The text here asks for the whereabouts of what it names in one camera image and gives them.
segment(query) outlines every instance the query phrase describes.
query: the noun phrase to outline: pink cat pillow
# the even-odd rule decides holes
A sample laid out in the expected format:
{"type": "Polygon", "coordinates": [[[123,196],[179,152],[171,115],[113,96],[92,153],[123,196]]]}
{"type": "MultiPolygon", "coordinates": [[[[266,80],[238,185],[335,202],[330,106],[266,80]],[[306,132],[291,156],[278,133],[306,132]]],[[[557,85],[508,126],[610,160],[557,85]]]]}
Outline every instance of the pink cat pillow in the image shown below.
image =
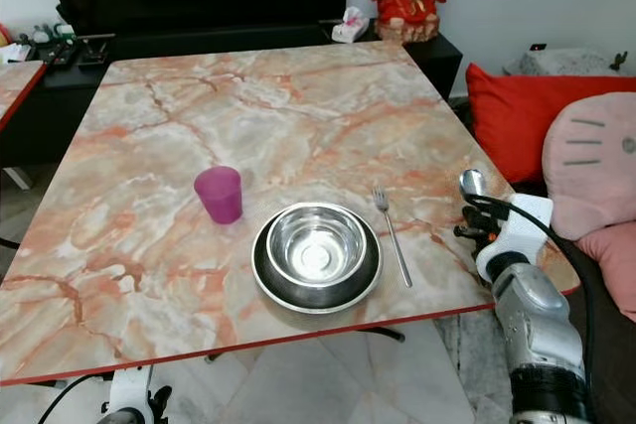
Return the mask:
{"type": "Polygon", "coordinates": [[[560,236],[578,240],[635,220],[636,93],[591,96],[564,109],[546,136],[543,167],[560,236]]]}

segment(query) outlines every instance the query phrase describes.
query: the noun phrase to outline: metal fork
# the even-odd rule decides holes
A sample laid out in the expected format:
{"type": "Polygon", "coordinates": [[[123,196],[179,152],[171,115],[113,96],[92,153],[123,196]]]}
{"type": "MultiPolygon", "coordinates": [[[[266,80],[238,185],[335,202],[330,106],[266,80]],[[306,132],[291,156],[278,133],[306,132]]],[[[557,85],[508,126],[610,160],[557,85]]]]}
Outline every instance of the metal fork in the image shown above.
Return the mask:
{"type": "Polygon", "coordinates": [[[389,198],[387,198],[385,190],[380,187],[373,188],[373,196],[374,203],[376,203],[376,208],[378,208],[378,211],[382,212],[385,215],[387,225],[389,226],[389,233],[391,234],[391,242],[394,244],[394,250],[396,251],[397,264],[399,265],[399,270],[401,270],[401,276],[404,277],[404,283],[406,284],[406,287],[410,288],[413,286],[413,282],[410,280],[410,274],[408,273],[408,269],[406,268],[406,262],[404,261],[404,257],[401,254],[401,248],[399,248],[396,231],[394,230],[394,225],[392,224],[391,218],[389,217],[389,198]]]}

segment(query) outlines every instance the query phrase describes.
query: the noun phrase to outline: pink pillow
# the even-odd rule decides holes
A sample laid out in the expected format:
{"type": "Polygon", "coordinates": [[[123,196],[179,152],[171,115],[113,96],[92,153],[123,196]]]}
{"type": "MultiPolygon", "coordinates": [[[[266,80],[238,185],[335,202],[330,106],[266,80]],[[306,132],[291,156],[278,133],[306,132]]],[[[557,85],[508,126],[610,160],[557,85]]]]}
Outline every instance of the pink pillow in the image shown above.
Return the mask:
{"type": "Polygon", "coordinates": [[[589,233],[577,245],[600,265],[607,291],[621,313],[636,322],[636,222],[589,233]]]}
{"type": "Polygon", "coordinates": [[[636,219],[636,93],[569,105],[548,131],[543,167],[562,237],[636,219]]]}

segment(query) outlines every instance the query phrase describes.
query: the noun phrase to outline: marble tabletop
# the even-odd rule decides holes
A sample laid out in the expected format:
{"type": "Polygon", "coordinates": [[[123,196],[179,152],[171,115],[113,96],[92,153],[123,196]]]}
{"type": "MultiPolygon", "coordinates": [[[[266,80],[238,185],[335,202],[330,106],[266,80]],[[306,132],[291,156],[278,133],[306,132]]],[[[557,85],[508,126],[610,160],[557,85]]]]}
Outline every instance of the marble tabletop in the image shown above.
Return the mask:
{"type": "Polygon", "coordinates": [[[14,105],[44,72],[40,61],[0,65],[0,128],[8,121],[14,105]]]}
{"type": "MultiPolygon", "coordinates": [[[[457,179],[511,189],[400,46],[382,42],[118,62],[110,66],[0,289],[5,384],[488,307],[472,242],[452,228],[457,179]],[[214,224],[193,181],[243,180],[243,217],[214,224]],[[383,217],[384,185],[413,287],[383,217]],[[332,316],[260,292],[254,235],[300,201],[341,204],[382,240],[377,289],[332,316]]],[[[577,286],[559,253],[542,258],[577,286]]]]}

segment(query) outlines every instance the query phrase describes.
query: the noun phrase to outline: purple cup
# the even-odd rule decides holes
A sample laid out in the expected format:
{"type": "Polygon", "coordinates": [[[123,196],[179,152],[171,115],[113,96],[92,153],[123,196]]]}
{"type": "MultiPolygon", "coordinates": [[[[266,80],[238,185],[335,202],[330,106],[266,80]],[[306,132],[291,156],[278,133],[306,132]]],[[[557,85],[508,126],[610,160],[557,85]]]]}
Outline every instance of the purple cup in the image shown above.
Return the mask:
{"type": "Polygon", "coordinates": [[[197,176],[195,191],[216,223],[232,223],[242,215],[240,174],[227,166],[211,168],[197,176]]]}

